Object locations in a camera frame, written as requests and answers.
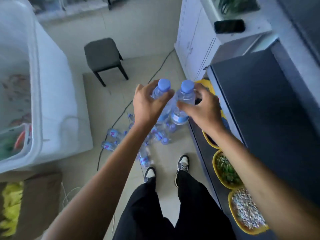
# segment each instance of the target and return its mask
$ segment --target person's left hand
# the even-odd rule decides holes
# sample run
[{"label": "person's left hand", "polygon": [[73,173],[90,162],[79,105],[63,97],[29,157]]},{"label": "person's left hand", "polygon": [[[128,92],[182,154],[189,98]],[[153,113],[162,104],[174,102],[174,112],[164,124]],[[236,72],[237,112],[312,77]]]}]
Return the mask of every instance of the person's left hand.
[{"label": "person's left hand", "polygon": [[134,124],[136,126],[154,126],[167,102],[174,96],[174,90],[165,92],[160,98],[153,99],[152,91],[158,85],[159,80],[154,80],[145,87],[139,84],[133,98]]}]

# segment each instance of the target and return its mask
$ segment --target shoe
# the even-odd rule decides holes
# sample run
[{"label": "shoe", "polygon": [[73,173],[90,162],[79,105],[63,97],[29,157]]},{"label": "shoe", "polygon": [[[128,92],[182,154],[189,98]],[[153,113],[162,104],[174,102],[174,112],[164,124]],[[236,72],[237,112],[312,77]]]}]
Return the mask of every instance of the shoe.
[{"label": "shoe", "polygon": [[156,170],[154,167],[148,167],[146,173],[144,174],[143,182],[148,183],[153,179],[156,179]]},{"label": "shoe", "polygon": [[178,172],[180,170],[189,173],[189,157],[187,155],[182,155],[178,161],[178,170],[177,170],[176,176],[174,178],[174,184],[176,185],[177,188],[178,188],[177,177],[178,177]]}]

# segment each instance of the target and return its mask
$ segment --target cardboard box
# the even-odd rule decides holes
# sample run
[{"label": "cardboard box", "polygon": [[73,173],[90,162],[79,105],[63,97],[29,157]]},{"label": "cardboard box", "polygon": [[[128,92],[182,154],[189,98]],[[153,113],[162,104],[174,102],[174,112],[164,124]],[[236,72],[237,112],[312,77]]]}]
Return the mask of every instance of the cardboard box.
[{"label": "cardboard box", "polygon": [[[10,240],[34,240],[43,234],[59,213],[59,197],[62,174],[50,173],[34,175],[31,172],[11,172],[0,176],[0,191],[6,182],[24,182],[21,210],[17,231],[13,236],[0,237]],[[0,207],[3,210],[3,197],[0,196]]]}]

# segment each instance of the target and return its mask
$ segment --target sneaker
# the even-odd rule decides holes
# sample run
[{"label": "sneaker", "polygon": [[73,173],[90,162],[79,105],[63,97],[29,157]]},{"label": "sneaker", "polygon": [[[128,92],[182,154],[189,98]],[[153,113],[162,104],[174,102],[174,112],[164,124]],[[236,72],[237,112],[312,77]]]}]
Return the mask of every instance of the sneaker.
[{"label": "sneaker", "polygon": [[180,170],[189,173],[189,157],[188,157],[187,155],[182,155],[182,156],[179,158],[179,161],[178,161],[178,170],[177,170],[176,176],[175,176],[175,178],[174,178],[174,184],[176,185],[177,188],[178,188],[178,185],[177,185],[177,177],[178,177],[178,172],[179,172]]},{"label": "sneaker", "polygon": [[148,167],[148,169],[146,170],[146,173],[144,174],[143,182],[148,183],[153,178],[156,179],[156,170],[154,167]]}]

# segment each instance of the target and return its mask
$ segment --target smartphone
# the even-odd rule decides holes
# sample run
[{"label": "smartphone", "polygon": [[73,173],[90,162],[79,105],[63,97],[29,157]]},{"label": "smartphone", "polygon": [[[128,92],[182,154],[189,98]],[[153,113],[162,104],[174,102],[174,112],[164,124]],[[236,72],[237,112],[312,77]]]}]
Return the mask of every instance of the smartphone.
[{"label": "smartphone", "polygon": [[230,19],[214,22],[214,31],[216,34],[242,33],[245,30],[245,22],[242,19]]}]

